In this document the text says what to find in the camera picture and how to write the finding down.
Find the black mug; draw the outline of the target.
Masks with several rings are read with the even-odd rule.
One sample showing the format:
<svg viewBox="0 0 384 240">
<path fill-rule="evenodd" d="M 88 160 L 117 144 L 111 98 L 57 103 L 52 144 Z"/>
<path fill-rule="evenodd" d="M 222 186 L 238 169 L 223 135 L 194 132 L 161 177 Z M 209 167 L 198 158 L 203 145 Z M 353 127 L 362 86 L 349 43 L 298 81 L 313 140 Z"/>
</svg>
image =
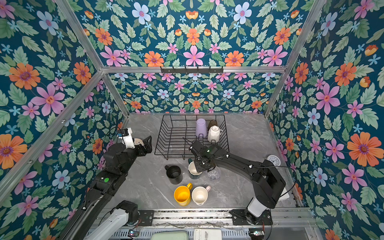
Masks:
<svg viewBox="0 0 384 240">
<path fill-rule="evenodd" d="M 168 166 L 168 165 L 166 165 L 165 166 L 165 170 L 166 170 L 166 175 L 167 175 L 169 181 L 171 182 L 171 184 L 178 185 L 178 184 L 180 184 L 182 182 L 183 174 L 182 174 L 181 168 L 179 166 L 176 166 L 176 165 Z"/>
</svg>

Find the green mug white inside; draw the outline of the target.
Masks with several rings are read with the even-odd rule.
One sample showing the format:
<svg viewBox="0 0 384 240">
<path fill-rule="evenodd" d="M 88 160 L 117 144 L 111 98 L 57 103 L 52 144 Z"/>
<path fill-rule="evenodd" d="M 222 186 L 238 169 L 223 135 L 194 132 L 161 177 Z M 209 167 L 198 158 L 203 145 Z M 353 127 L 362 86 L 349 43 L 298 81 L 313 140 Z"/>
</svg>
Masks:
<svg viewBox="0 0 384 240">
<path fill-rule="evenodd" d="M 194 160 L 188 159 L 188 171 L 189 171 L 189 176 L 192 180 L 197 180 L 201 177 L 202 172 L 198 172 L 194 163 Z"/>
</svg>

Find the yellow mug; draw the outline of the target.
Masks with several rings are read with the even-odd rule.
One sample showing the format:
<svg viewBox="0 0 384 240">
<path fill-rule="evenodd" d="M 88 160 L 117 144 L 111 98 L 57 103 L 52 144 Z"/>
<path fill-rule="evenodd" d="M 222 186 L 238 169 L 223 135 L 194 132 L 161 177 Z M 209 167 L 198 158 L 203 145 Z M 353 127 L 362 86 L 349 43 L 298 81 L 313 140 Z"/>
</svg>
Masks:
<svg viewBox="0 0 384 240">
<path fill-rule="evenodd" d="M 192 188 L 193 184 L 189 183 L 186 186 L 177 187 L 177 189 L 174 191 L 174 199 L 180 206 L 186 207 L 191 202 Z"/>
</svg>

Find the white faceted mug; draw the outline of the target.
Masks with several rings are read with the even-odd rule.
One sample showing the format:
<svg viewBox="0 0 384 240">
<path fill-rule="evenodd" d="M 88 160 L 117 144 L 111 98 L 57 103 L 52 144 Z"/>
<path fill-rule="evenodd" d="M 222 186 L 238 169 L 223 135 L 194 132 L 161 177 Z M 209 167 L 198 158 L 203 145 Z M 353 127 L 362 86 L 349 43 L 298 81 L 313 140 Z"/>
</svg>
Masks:
<svg viewBox="0 0 384 240">
<path fill-rule="evenodd" d="M 210 127 L 208 131 L 208 141 L 210 143 L 219 143 L 221 134 L 223 133 L 223 130 L 221 130 L 218 126 L 212 126 Z"/>
</svg>

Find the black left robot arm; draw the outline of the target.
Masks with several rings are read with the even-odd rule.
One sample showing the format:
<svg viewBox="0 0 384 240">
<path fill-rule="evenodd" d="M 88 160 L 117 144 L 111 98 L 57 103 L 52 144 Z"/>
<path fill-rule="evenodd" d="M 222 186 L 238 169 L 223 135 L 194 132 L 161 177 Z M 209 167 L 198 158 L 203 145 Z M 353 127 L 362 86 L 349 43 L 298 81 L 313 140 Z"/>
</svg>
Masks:
<svg viewBox="0 0 384 240">
<path fill-rule="evenodd" d="M 150 154 L 152 150 L 152 136 L 143 139 L 132 149 L 127 148 L 124 143 L 111 145 L 104 153 L 106 167 L 95 177 L 83 202 L 59 234 L 58 239 L 82 240 L 100 212 L 126 180 L 135 160 Z"/>
</svg>

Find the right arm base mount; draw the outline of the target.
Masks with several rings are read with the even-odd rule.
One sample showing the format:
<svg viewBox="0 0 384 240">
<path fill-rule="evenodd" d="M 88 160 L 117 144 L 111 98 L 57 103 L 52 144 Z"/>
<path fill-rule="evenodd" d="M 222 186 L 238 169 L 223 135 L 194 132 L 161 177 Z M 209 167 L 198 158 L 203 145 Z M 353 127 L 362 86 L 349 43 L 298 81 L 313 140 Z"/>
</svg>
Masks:
<svg viewBox="0 0 384 240">
<path fill-rule="evenodd" d="M 229 211 L 232 216 L 233 225 L 235 226 L 272 226 L 273 220 L 271 210 L 267 208 L 259 217 L 251 214 L 246 209 L 233 209 Z"/>
</svg>

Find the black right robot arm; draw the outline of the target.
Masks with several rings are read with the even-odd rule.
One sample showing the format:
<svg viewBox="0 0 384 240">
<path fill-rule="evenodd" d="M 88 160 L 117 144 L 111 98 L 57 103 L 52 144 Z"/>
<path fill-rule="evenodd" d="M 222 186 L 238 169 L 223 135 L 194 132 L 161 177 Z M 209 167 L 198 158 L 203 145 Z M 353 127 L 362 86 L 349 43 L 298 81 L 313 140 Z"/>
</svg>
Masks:
<svg viewBox="0 0 384 240">
<path fill-rule="evenodd" d="M 251 181 L 255 196 L 245 210 L 249 218 L 260 218 L 267 209 L 274 209 L 283 195 L 286 182 L 277 167 L 268 160 L 255 162 L 229 153 L 221 146 L 203 145 L 194 141 L 189 151 L 195 156 L 198 172 L 211 172 L 216 167 L 230 170 Z"/>
</svg>

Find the lavender plastic cup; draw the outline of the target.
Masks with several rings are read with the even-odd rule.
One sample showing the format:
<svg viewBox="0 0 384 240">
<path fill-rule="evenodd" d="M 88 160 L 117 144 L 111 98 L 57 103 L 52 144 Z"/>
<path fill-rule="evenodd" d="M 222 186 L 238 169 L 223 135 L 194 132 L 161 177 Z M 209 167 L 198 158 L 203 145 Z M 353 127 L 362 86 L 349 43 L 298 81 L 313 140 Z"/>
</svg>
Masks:
<svg viewBox="0 0 384 240">
<path fill-rule="evenodd" d="M 197 138 L 206 138 L 208 136 L 208 127 L 205 119 L 197 119 L 195 133 Z"/>
</svg>

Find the brown textured cup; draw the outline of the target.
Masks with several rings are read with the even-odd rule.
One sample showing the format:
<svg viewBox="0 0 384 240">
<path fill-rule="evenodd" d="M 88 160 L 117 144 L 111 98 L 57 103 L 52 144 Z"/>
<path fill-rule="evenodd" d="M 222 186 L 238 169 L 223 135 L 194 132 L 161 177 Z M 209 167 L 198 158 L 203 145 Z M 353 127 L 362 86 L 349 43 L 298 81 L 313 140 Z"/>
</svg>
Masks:
<svg viewBox="0 0 384 240">
<path fill-rule="evenodd" d="M 216 120 L 210 120 L 209 125 L 208 125 L 208 130 L 211 129 L 211 127 L 218 126 L 218 122 Z"/>
</svg>

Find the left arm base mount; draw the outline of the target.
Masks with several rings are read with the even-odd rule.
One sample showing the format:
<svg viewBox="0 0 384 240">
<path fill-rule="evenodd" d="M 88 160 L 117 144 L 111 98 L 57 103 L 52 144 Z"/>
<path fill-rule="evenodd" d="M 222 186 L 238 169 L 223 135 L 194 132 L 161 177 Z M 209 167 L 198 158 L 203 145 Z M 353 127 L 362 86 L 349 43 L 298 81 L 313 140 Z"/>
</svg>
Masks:
<svg viewBox="0 0 384 240">
<path fill-rule="evenodd" d="M 154 220 L 154 210 L 139 210 L 138 205 L 124 200 L 116 206 L 118 216 L 123 218 L 123 226 L 151 226 Z"/>
</svg>

